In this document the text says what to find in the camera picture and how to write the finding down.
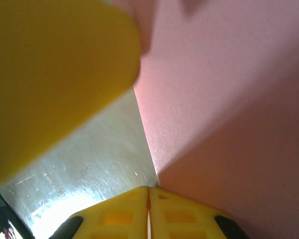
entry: pink surface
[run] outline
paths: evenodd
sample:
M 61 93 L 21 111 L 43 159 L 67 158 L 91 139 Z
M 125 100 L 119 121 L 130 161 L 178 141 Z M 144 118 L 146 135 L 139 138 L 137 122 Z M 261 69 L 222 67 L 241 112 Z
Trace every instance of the pink surface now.
M 157 11 L 135 91 L 161 186 L 299 238 L 299 0 Z

